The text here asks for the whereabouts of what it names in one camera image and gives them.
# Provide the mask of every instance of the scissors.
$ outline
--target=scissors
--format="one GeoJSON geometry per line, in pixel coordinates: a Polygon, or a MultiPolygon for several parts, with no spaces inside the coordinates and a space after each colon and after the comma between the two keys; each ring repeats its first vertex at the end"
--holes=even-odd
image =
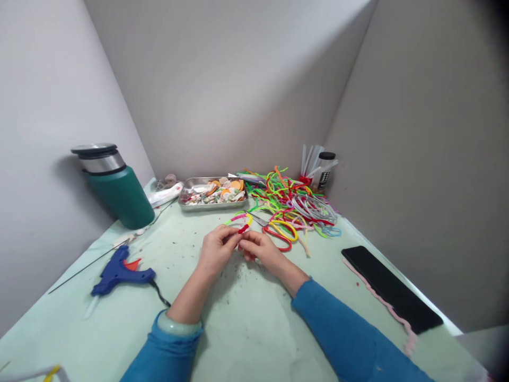
{"type": "Polygon", "coordinates": [[[293,226],[290,223],[285,222],[283,220],[272,220],[272,221],[268,222],[266,220],[263,220],[255,215],[253,215],[251,212],[247,212],[245,210],[244,210],[244,212],[246,212],[246,214],[251,215],[253,217],[253,220],[262,226],[261,230],[263,233],[268,233],[269,235],[277,237],[278,239],[284,241],[288,245],[286,248],[278,247],[278,249],[281,252],[288,252],[290,249],[292,249],[292,241],[297,241],[298,236],[297,236],[297,231],[295,231],[295,228],[293,228],[293,226]],[[289,237],[289,236],[285,235],[284,232],[282,232],[276,224],[282,224],[282,225],[285,225],[288,228],[290,228],[291,232],[293,233],[293,237],[289,237]],[[269,227],[273,227],[276,232],[270,230],[269,227]]]}

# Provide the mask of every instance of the metal tray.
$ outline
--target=metal tray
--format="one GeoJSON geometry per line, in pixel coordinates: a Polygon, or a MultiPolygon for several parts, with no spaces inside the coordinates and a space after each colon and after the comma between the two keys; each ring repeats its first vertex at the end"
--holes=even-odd
{"type": "MultiPolygon", "coordinates": [[[[197,187],[207,187],[208,183],[212,180],[219,180],[222,177],[202,177],[202,178],[189,178],[184,182],[182,191],[179,195],[179,205],[183,211],[207,211],[207,210],[224,210],[224,209],[242,209],[244,204],[248,202],[249,195],[245,193],[245,199],[241,202],[220,203],[220,204],[199,204],[199,205],[186,205],[186,200],[191,194],[194,193],[193,189],[197,187]]],[[[225,177],[229,180],[240,180],[238,177],[225,177]]]]}

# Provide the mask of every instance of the blue glue gun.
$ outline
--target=blue glue gun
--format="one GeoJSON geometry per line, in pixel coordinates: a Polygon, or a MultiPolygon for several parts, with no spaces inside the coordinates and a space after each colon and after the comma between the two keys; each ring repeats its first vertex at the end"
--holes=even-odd
{"type": "Polygon", "coordinates": [[[129,247],[120,246],[106,267],[101,273],[101,281],[94,286],[91,295],[104,296],[120,283],[128,282],[133,284],[146,284],[155,278],[155,272],[152,268],[146,271],[136,271],[139,260],[126,264],[125,260],[129,257],[129,247]]]}

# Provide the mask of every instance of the black phone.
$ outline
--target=black phone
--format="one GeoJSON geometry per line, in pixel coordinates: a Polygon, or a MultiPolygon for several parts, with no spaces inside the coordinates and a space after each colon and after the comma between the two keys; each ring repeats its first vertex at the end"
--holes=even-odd
{"type": "Polygon", "coordinates": [[[363,275],[371,287],[395,312],[411,325],[415,334],[420,334],[443,324],[441,317],[426,305],[415,293],[401,282],[365,247],[347,248],[343,256],[363,275]]]}

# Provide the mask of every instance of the blue sleeve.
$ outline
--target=blue sleeve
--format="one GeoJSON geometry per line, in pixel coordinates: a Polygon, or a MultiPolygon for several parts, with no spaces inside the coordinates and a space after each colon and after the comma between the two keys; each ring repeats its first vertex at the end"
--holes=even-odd
{"type": "Polygon", "coordinates": [[[431,382],[387,337],[320,284],[302,284],[292,306],[344,382],[431,382]]]}
{"type": "Polygon", "coordinates": [[[187,337],[167,334],[157,326],[157,319],[163,312],[155,318],[147,342],[120,382],[186,382],[189,380],[196,346],[203,329],[187,337]]]}

